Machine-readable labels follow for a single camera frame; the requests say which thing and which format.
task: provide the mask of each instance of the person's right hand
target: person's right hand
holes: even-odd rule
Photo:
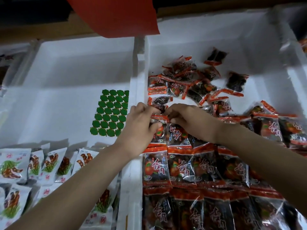
[[[182,126],[190,135],[210,143],[217,143],[219,131],[224,125],[201,108],[186,104],[173,104],[164,115],[168,115],[171,123]]]

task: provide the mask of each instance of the person's left arm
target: person's left arm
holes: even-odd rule
[[[160,111],[141,102],[132,106],[126,126],[113,145],[103,149],[7,230],[79,229],[116,174],[145,150],[161,127],[161,123],[149,127],[153,113]]]

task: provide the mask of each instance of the person's left hand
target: person's left hand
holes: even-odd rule
[[[160,113],[161,111],[157,108],[142,102],[132,106],[127,115],[126,126],[114,144],[127,151],[131,159],[140,155],[147,148],[158,128],[162,126],[162,123],[158,122],[149,127],[151,115]]]

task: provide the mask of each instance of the person's right arm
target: person's right arm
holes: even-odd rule
[[[236,153],[307,216],[307,158],[240,124],[223,123],[196,106],[173,104],[165,114],[194,137]]]

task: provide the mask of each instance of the green sticker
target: green sticker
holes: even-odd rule
[[[102,94],[104,94],[104,95],[109,95],[109,91],[108,91],[107,89],[104,89],[104,90],[102,91]]]
[[[121,122],[117,123],[116,126],[117,126],[118,129],[123,129],[124,128],[124,124],[121,123]]]
[[[118,116],[118,119],[123,123],[126,121],[126,117],[123,115]]]
[[[115,101],[115,97],[111,96],[111,95],[108,97],[108,99],[109,99],[110,102],[114,102]]]
[[[121,132],[122,132],[122,131],[121,131],[120,129],[117,129],[117,130],[115,131],[115,135],[116,135],[116,136],[119,136],[119,135],[121,134]]]
[[[101,114],[95,114],[95,120],[102,120]]]
[[[102,119],[103,119],[104,121],[110,121],[110,116],[108,116],[108,115],[103,115],[103,116],[102,116]]]
[[[116,128],[116,123],[114,123],[114,122],[109,122],[109,127],[110,127],[111,129],[115,129],[115,128]]]
[[[108,97],[107,96],[105,96],[105,95],[101,95],[100,96],[100,99],[102,100],[102,101],[108,101]]]
[[[115,132],[114,132],[114,130],[112,130],[112,129],[108,129],[108,130],[106,131],[106,133],[107,133],[107,135],[110,136],[110,137],[115,136]]]
[[[122,104],[122,108],[128,109],[128,103],[124,102],[124,103]]]
[[[100,122],[100,126],[101,126],[102,128],[108,128],[108,127],[109,127],[109,125],[108,125],[108,123],[107,123],[106,121],[101,121],[101,122]]]
[[[114,103],[114,107],[115,108],[121,108],[122,106],[121,106],[121,104],[119,102],[115,102]]]
[[[108,115],[111,115],[112,114],[112,110],[110,108],[105,108],[104,109],[104,112]]]
[[[92,123],[93,127],[99,127],[100,126],[100,122],[97,120],[94,120]]]
[[[104,110],[101,107],[98,107],[96,111],[98,114],[104,114]]]
[[[95,127],[91,127],[90,132],[91,132],[92,135],[98,135],[98,130]]]
[[[118,121],[118,117],[116,115],[111,115],[111,120],[113,122],[117,122]]]
[[[113,107],[114,107],[114,105],[113,105],[112,102],[107,102],[107,103],[106,103],[106,106],[107,106],[108,108],[113,108]]]
[[[115,96],[115,95],[117,94],[117,93],[116,93],[116,90],[114,90],[114,89],[110,90],[110,94],[113,95],[113,96]]]
[[[125,97],[124,97],[124,102],[128,102],[128,100],[129,100],[129,97],[128,97],[128,96],[125,96]]]
[[[121,113],[122,115],[127,115],[127,110],[126,110],[126,109],[121,109],[121,110],[120,110],[120,113]]]
[[[113,114],[115,114],[115,115],[119,115],[119,113],[120,113],[119,109],[116,109],[116,108],[114,108],[114,109],[112,110],[112,112],[113,112]]]
[[[99,129],[98,129],[98,132],[99,132],[99,135],[101,135],[101,136],[106,136],[106,130],[105,130],[105,129],[99,128]]]
[[[124,91],[122,91],[122,90],[118,90],[118,91],[117,91],[117,94],[118,94],[119,96],[124,96],[124,95],[125,95]]]
[[[118,102],[122,102],[122,97],[121,97],[121,96],[117,96],[115,99],[116,99],[116,101],[118,101]]]
[[[99,101],[98,106],[104,108],[104,107],[106,107],[106,103],[104,101]]]

